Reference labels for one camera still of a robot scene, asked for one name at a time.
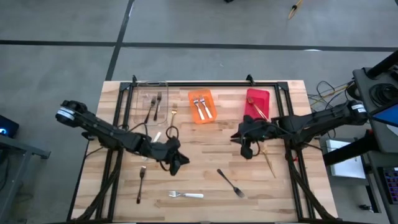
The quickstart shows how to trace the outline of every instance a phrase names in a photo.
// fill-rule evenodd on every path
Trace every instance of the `concrete floor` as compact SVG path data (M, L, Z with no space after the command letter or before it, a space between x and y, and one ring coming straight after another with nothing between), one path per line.
M128 0L3 0L0 40L115 42ZM294 0L136 0L125 42L397 47L394 0L306 0L287 21ZM67 217L87 142L81 130L55 120L65 100L96 111L113 47L0 45L0 114L17 121L18 139L52 151L35 158L22 191L34 197L15 204L12 216L28 223ZM305 80L315 93L321 80L348 82L352 70L371 67L389 52L310 52L122 48L112 80ZM338 98L335 104L344 101ZM339 137L363 135L342 127ZM340 218L388 223L385 212L358 209L369 203L364 186L331 180Z

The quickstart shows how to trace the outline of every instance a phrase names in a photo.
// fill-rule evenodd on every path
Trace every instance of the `red tray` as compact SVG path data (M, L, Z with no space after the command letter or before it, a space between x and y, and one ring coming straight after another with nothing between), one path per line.
M259 107L267 118L269 118L269 92L265 90L248 89L246 97L250 96L253 102ZM244 115L250 115L252 118L261 118L253 105L250 105L246 100L244 107Z

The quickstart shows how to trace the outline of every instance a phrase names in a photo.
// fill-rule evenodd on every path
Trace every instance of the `wooden table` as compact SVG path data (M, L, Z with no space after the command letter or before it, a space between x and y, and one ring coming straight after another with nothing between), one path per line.
M298 115L311 113L304 82L301 80L287 82L294 113ZM113 121L119 84L120 82L104 82L99 99L96 114L109 123ZM144 161L142 157L125 151L114 222L297 221L289 170L284 158L283 141L274 139L263 144L263 147L266 147L269 152L268 156L275 170L276 178L273 177L263 154L253 157L251 160L245 160L239 154L240 145L229 141L229 137L236 132L238 124L242 121L247 87L211 87L218 117L214 123L200 125L192 121L187 94L188 91L197 89L201 88L169 88L168 104L178 104L174 125L180 131L179 140L182 144L180 152L190 158L190 163L181 166L177 175L173 177L163 171L159 163L154 160ZM270 117L279 116L274 89L268 87L257 89L269 90L271 94ZM142 102L137 102L137 97L146 94L155 95L156 93L156 89L134 89L129 119L130 127L135 126L137 121L143 118L140 112L142 111ZM158 131L161 131L162 135L159 140L165 142L167 137L164 132L168 126L167 123L149 126L149 135L154 137ZM93 141L88 146L87 153L97 148L99 148L99 143ZM309 147L303 151L303 155L311 190L328 212L337 217L321 152ZM98 193L105 157L106 150L104 149L86 159L72 218L82 214ZM138 205L136 197L141 166L146 166L147 172L142 187L141 204ZM217 173L218 168L246 194L246 198L239 198L233 192L231 186ZM169 190L201 193L205 195L205 198L170 198ZM300 198L304 214L307 214L307 206L301 191ZM107 211L106 201L103 216L106 216Z

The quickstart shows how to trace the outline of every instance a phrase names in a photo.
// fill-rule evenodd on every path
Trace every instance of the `clear plastic tray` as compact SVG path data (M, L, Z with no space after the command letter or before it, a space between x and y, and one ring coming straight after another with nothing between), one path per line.
M152 97L157 98L157 94L162 94L160 103L156 99L155 105L149 113L148 126L167 126L167 115L169 113L169 86L167 82L139 82L136 86L137 100L136 100L136 114L134 116L134 123L143 123L147 117L150 102ZM159 103L157 112L157 120L154 121L154 115Z

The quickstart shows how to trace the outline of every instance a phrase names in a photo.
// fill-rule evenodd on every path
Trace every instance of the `silver fork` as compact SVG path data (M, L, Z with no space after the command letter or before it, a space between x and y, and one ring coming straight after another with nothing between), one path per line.
M176 191L171 191L169 192L170 197L179 197L179 196L184 196L184 197L194 197L194 198L203 198L203 194L181 194L180 192Z
M200 119L204 120L205 117L203 116L203 113L201 112L201 109L200 109L200 107L199 107L198 98L194 98L194 99L193 99L193 103L194 103L194 104L196 105L196 107L198 108L198 112L199 112Z
M207 108L207 106L206 106L206 101L205 101L205 99L204 99L204 97L203 97L202 95L200 95L200 103L202 103L203 106L205 107L207 116L208 116L210 119L213 118L213 116L211 115L211 113L210 113L210 111L209 111L209 108Z

